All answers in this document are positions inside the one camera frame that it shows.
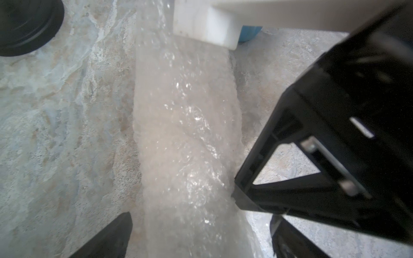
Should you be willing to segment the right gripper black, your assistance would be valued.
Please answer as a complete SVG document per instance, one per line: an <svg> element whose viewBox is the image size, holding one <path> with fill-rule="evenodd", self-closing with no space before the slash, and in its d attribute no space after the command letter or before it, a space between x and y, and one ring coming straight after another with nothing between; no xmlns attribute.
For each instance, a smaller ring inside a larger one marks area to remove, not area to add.
<svg viewBox="0 0 413 258"><path fill-rule="evenodd" d="M322 55L293 84L301 148L349 198L356 230L413 243L413 3Z"/></svg>

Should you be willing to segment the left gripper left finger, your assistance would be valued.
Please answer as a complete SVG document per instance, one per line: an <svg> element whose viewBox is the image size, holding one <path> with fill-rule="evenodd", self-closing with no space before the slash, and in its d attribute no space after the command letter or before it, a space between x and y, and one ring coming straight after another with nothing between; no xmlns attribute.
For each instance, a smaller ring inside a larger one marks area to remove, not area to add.
<svg viewBox="0 0 413 258"><path fill-rule="evenodd" d="M131 214L124 212L73 253L70 258L124 258L132 228Z"/></svg>

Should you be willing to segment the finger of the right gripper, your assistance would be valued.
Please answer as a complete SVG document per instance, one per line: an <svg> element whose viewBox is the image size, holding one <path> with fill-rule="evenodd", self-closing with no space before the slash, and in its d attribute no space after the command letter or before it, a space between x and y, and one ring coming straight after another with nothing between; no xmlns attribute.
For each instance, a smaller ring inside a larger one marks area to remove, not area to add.
<svg viewBox="0 0 413 258"><path fill-rule="evenodd" d="M237 175L233 196L242 210L289 215L358 232L380 232L386 214L372 202L350 198L322 173L254 185Z"/></svg>
<svg viewBox="0 0 413 258"><path fill-rule="evenodd" d="M282 144L294 143L311 161L322 150L323 99L296 89L280 98L269 121L248 154L235 178L238 194L318 194L323 191L323 174L316 173L291 180L254 185L254 180Z"/></svg>

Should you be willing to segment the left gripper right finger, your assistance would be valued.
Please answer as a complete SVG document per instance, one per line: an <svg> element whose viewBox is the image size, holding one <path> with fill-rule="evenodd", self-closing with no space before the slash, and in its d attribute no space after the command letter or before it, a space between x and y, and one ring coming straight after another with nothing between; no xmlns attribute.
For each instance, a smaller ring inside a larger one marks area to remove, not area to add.
<svg viewBox="0 0 413 258"><path fill-rule="evenodd" d="M329 258L283 216L272 216L270 233L277 258Z"/></svg>

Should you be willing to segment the clear bubble wrap sheet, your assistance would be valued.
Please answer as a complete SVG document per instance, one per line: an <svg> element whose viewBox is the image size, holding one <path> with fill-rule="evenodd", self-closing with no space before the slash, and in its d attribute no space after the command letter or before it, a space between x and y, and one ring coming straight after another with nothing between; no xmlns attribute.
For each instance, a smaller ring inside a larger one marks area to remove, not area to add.
<svg viewBox="0 0 413 258"><path fill-rule="evenodd" d="M138 1L133 130L150 258L261 258L232 198L242 115L229 51L176 36L173 1Z"/></svg>

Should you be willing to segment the blue ribbed vase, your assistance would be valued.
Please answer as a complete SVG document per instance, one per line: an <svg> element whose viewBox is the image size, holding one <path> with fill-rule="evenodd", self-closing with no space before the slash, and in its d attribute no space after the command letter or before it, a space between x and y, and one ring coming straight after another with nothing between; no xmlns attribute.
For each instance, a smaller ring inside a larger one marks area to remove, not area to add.
<svg viewBox="0 0 413 258"><path fill-rule="evenodd" d="M243 26L238 42L241 44L254 39L261 30L262 26Z"/></svg>

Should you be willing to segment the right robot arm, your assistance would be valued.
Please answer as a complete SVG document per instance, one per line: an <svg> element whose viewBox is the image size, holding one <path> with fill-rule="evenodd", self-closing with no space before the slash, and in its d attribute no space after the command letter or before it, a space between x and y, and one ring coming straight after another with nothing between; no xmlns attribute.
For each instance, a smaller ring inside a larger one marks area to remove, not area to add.
<svg viewBox="0 0 413 258"><path fill-rule="evenodd" d="M176 1L175 34L237 47L242 27L347 38L282 94L235 178L242 210L413 243L412 1Z"/></svg>

